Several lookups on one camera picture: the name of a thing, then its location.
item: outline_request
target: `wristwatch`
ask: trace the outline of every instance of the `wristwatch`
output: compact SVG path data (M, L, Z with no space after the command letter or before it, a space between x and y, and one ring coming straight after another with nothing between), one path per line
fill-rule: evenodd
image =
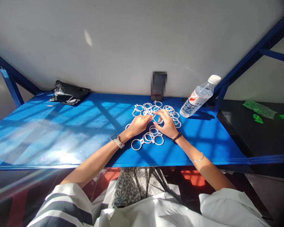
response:
M110 139L112 141L114 141L121 149L124 147L124 144L121 143L121 141L119 140L119 136L117 134L113 134Z

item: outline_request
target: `leopard print fabric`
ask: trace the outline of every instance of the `leopard print fabric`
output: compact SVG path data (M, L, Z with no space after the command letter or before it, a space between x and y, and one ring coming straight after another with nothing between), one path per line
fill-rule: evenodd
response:
M121 168L109 208L122 208L147 197L170 192L159 167Z

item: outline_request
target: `bracelet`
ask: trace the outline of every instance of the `bracelet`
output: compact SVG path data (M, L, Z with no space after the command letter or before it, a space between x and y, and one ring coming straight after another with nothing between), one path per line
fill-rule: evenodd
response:
M199 160L195 160L195 161L193 161L193 160L191 160L191 159L189 159L190 161L192 161L192 162L198 162L198 161L202 161L203 160L203 158L204 158L204 154L203 154L203 157L202 158L200 158Z
M182 132L179 132L179 134L178 134L175 138L173 138L171 141L172 141L172 142L175 142L176 139L178 139L181 135L182 135Z

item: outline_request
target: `white sleeve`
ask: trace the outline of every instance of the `white sleeve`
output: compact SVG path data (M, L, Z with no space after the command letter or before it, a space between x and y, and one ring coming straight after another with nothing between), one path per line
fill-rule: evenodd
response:
M229 226L269 226L244 192L223 188L212 195L200 194L204 217Z

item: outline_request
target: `silver bangle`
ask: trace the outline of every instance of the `silver bangle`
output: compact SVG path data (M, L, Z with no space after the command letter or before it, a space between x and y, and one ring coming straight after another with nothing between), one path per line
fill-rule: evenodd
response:
M198 161L202 161L203 160L203 158L204 158L204 154L203 154L203 157L202 158L200 158L199 160L195 160L195 161L193 161L193 160L191 160L191 159L189 159L190 161L192 161L192 162L198 162Z

